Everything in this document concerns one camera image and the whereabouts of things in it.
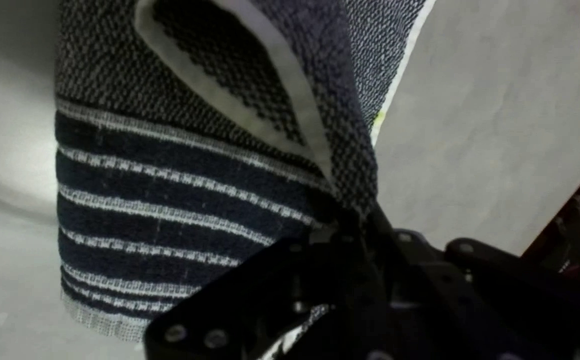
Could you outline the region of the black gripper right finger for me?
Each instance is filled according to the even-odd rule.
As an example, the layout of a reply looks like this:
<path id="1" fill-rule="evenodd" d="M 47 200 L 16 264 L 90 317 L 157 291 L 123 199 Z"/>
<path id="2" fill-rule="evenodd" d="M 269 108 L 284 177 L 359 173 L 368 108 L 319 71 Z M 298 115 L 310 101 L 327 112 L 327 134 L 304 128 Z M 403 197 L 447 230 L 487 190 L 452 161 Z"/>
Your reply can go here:
<path id="1" fill-rule="evenodd" d="M 475 238 L 437 251 L 377 208 L 395 308 L 424 319 L 455 360 L 580 360 L 580 281 Z"/>

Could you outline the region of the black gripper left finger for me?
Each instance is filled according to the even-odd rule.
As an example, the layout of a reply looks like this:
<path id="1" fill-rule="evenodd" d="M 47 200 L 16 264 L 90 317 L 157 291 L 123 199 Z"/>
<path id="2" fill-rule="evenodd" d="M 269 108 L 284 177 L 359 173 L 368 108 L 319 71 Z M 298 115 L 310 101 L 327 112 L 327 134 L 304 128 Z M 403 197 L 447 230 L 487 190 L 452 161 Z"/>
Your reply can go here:
<path id="1" fill-rule="evenodd" d="M 367 261 L 359 235 L 284 238 L 217 279 L 145 332 L 146 360 L 259 360 L 321 305 L 341 305 Z"/>

